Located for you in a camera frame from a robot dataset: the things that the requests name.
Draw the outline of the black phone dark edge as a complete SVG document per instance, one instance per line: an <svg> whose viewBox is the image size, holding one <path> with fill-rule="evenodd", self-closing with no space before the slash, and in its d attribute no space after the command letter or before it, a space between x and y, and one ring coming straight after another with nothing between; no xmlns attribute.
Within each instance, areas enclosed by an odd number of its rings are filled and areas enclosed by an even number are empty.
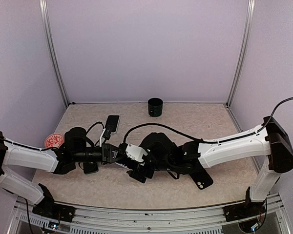
<svg viewBox="0 0 293 234"><path fill-rule="evenodd" d="M116 164L122 166L122 167L125 167L129 170L132 170L133 167L134 167L134 163L131 159L128 159L128 158L123 158L123 159L120 159L118 161L115 162Z"/></svg>

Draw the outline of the black phone green edge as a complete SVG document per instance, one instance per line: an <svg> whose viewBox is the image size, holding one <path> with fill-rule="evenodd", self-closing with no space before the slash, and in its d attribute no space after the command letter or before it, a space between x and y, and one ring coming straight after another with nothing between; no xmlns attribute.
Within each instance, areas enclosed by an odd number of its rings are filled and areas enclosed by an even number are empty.
<svg viewBox="0 0 293 234"><path fill-rule="evenodd" d="M83 171L85 175L97 173L99 170L98 164L96 162L84 162Z"/></svg>

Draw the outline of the black phone case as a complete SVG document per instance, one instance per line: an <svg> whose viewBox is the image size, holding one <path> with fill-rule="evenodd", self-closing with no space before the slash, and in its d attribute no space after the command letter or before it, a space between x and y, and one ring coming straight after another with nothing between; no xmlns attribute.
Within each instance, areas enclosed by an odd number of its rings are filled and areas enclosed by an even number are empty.
<svg viewBox="0 0 293 234"><path fill-rule="evenodd" d="M199 190L204 190L213 184L213 179L206 170L194 172L190 174L190 177Z"/></svg>

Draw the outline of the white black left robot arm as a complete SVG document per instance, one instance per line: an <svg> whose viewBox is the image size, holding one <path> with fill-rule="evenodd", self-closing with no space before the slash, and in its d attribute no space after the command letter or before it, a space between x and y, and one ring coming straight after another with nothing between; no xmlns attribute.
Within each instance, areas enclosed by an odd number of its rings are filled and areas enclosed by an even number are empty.
<svg viewBox="0 0 293 234"><path fill-rule="evenodd" d="M96 147L87 137L86 130L74 127L64 135L59 147L38 149L6 139L0 131L0 187L39 206L47 216L53 217L59 207L49 190L33 184L19 174L8 170L9 165L23 166L64 175L76 168L78 162L110 164L125 158L125 152L111 144Z"/></svg>

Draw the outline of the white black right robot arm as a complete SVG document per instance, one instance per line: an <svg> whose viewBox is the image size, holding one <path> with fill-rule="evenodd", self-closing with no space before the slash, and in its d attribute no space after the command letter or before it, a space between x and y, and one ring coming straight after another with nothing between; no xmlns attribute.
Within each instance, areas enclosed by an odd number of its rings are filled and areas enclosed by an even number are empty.
<svg viewBox="0 0 293 234"><path fill-rule="evenodd" d="M293 169L291 142L272 115L265 117L263 124L253 129L215 140L198 139L184 133L181 135L198 143L198 160L203 168L241 158L266 156L250 188L249 198L240 205L240 212L244 216L251 216L257 211L259 202L266 199L280 175Z"/></svg>

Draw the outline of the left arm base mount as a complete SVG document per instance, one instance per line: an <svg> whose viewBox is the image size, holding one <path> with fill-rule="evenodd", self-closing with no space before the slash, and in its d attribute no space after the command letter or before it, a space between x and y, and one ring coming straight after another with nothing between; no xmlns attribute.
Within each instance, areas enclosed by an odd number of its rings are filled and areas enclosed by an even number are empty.
<svg viewBox="0 0 293 234"><path fill-rule="evenodd" d="M51 201L41 201L35 205L32 212L34 214L50 219L72 222L76 209L72 206L62 205Z"/></svg>

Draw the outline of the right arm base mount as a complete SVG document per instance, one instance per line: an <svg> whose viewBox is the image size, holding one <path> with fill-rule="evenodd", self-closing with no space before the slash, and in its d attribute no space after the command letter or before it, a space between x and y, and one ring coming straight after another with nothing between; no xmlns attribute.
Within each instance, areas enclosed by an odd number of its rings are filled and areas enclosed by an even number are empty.
<svg viewBox="0 0 293 234"><path fill-rule="evenodd" d="M236 221L244 218L265 213L266 208L263 203L240 203L235 205L225 206L223 208L225 219L227 222Z"/></svg>

